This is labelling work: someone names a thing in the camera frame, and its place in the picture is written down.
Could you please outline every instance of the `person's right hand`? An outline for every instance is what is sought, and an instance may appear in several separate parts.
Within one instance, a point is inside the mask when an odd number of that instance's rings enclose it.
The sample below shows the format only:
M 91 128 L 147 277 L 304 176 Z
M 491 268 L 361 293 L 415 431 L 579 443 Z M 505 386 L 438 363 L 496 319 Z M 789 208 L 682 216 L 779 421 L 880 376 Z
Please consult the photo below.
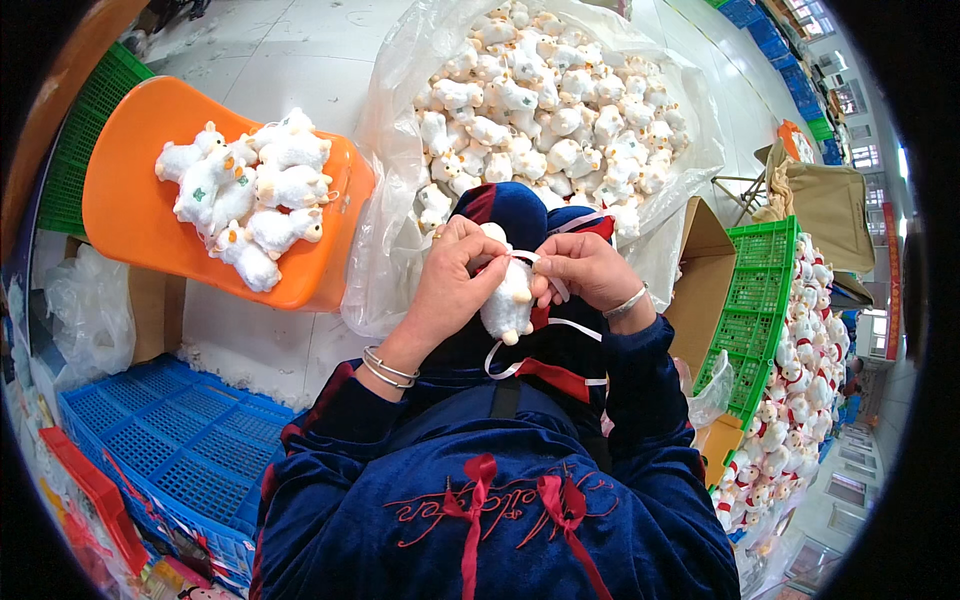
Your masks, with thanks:
M 643 280 L 634 273 L 623 256 L 596 233 L 558 233 L 547 238 L 537 249 L 541 259 L 534 263 L 534 282 L 530 291 L 537 306 L 544 308 L 553 299 L 561 302 L 560 294 L 548 277 L 561 279 L 570 290 L 599 311 L 613 310 L 631 299 L 643 287 Z M 657 317 L 649 295 L 642 299 L 619 323 L 626 329 L 640 330 Z M 620 329 L 611 323 L 611 330 Z

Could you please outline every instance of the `red plastic crate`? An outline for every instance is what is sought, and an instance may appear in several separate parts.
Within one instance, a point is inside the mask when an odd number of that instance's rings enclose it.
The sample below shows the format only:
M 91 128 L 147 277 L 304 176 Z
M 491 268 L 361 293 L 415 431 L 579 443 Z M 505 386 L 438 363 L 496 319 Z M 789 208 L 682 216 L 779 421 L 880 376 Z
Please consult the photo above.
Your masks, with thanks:
M 59 427 L 40 429 L 39 434 L 50 448 L 50 452 L 60 461 L 63 469 L 93 503 L 97 515 L 130 572 L 133 575 L 139 575 L 150 557 L 124 509 L 120 491 L 112 481 L 107 479 L 106 475 L 86 459 Z

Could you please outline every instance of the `pile of plush toys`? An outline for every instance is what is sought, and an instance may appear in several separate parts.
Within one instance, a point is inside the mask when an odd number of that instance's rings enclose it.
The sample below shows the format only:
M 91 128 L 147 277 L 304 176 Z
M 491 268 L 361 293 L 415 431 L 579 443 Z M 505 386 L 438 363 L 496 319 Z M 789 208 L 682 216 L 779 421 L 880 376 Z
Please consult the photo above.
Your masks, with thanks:
M 834 400 L 850 348 L 847 328 L 829 309 L 831 282 L 832 266 L 801 233 L 774 368 L 743 445 L 712 493 L 727 533 L 756 525 L 817 472 L 818 443 L 837 419 Z
M 619 236 L 637 237 L 637 208 L 689 144 L 686 119 L 655 63 L 618 55 L 614 68 L 604 55 L 522 2 L 478 17 L 414 98 L 424 156 L 411 218 L 421 231 L 444 223 L 467 190 L 512 180 L 547 210 L 596 205 Z
M 276 260 L 295 242 L 323 236 L 321 206 L 335 199 L 323 171 L 331 143 L 315 130 L 299 108 L 229 143 L 207 121 L 192 144 L 167 142 L 156 159 L 156 176 L 180 186 L 177 219 L 192 223 L 210 257 L 232 265 L 254 292 L 280 281 Z

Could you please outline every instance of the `fluorescent light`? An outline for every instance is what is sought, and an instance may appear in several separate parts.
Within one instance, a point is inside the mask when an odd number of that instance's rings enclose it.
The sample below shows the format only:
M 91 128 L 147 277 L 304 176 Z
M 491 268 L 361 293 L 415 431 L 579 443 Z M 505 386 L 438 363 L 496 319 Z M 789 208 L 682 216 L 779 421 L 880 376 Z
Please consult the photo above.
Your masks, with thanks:
M 904 179 L 907 179 L 910 177 L 910 169 L 906 165 L 906 152 L 903 150 L 902 146 L 897 148 L 897 155 L 900 159 L 900 176 Z

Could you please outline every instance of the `green plastic crate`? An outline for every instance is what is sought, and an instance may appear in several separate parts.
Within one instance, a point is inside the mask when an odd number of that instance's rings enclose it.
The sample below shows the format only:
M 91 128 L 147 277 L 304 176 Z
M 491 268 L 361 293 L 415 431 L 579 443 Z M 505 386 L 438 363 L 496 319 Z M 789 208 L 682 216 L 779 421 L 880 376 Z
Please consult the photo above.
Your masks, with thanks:
M 727 412 L 746 429 L 766 387 L 786 315 L 793 276 L 797 217 L 727 229 L 736 248 L 736 266 L 720 323 L 713 334 L 694 394 L 709 383 L 720 350 L 727 351 L 736 379 Z
M 830 125 L 826 117 L 807 121 L 806 124 L 810 127 L 810 131 L 813 133 L 813 139 L 816 141 L 820 142 L 825 139 L 833 139 L 833 131 L 830 130 Z
M 93 147 L 127 92 L 153 76 L 122 45 L 114 42 L 109 47 L 63 120 L 43 182 L 38 227 L 84 235 L 84 179 Z

